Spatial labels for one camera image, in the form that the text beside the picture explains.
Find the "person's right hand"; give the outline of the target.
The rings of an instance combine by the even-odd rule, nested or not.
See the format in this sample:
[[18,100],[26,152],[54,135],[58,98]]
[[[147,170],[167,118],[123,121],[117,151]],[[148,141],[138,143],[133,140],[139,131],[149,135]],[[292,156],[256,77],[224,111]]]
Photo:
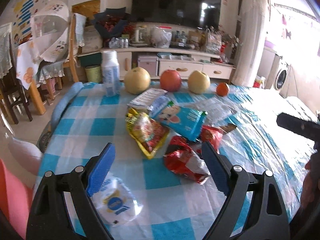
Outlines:
[[314,149],[316,152],[305,165],[308,173],[303,181],[303,190],[300,198],[300,205],[303,209],[314,201],[316,189],[319,189],[319,142],[315,143]]

